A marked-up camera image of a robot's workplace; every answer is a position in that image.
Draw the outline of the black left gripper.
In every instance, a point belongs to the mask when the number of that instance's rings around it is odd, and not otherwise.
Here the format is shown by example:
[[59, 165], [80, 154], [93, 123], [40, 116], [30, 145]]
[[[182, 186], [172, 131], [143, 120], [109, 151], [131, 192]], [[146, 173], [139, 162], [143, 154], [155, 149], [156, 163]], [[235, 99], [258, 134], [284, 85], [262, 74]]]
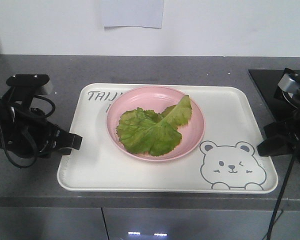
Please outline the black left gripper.
[[51, 152], [70, 155], [81, 148], [83, 137], [67, 132], [47, 118], [55, 105], [45, 113], [39, 108], [20, 104], [0, 104], [0, 149], [8, 159], [10, 153], [25, 159], [47, 158]]

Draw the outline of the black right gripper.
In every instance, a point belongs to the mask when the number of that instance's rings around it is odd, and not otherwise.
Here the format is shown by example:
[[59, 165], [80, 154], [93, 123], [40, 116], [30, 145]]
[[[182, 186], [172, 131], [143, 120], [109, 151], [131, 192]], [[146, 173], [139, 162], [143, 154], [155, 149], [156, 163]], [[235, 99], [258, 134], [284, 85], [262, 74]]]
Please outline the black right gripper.
[[264, 127], [266, 139], [257, 146], [261, 157], [296, 154], [300, 163], [300, 109], [293, 116]]

